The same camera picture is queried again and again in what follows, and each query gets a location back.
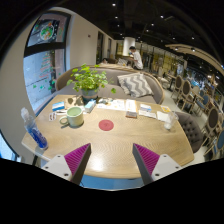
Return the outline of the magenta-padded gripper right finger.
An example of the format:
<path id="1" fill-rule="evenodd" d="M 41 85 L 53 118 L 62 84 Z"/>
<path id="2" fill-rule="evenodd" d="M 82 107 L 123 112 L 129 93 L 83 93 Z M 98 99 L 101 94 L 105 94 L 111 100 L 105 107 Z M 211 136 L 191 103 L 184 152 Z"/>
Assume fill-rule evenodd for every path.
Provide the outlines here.
<path id="1" fill-rule="evenodd" d="M 158 155 L 136 143 L 133 144 L 132 153 L 145 185 L 181 170 L 181 166 L 169 155 Z"/>

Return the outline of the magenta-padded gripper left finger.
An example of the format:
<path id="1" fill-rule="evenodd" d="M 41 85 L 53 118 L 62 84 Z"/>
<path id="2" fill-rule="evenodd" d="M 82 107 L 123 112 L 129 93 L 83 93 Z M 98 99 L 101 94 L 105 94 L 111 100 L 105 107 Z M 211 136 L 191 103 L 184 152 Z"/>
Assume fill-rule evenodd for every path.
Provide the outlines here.
<path id="1" fill-rule="evenodd" d="M 79 185 L 90 155 L 91 144 L 88 143 L 66 155 L 57 154 L 42 169 Z"/>

